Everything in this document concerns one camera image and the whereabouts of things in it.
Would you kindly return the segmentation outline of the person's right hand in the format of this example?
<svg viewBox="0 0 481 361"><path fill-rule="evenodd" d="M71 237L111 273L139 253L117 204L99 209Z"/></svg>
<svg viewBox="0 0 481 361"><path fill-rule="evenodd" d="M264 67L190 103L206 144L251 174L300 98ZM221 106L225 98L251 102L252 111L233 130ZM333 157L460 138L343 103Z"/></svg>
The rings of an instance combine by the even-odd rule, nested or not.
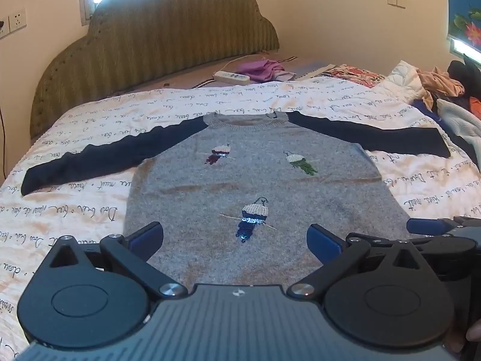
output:
<svg viewBox="0 0 481 361"><path fill-rule="evenodd" d="M460 354L466 342L480 342L481 322L477 320L466 332L453 329L445 340L445 347L454 354Z"/></svg>

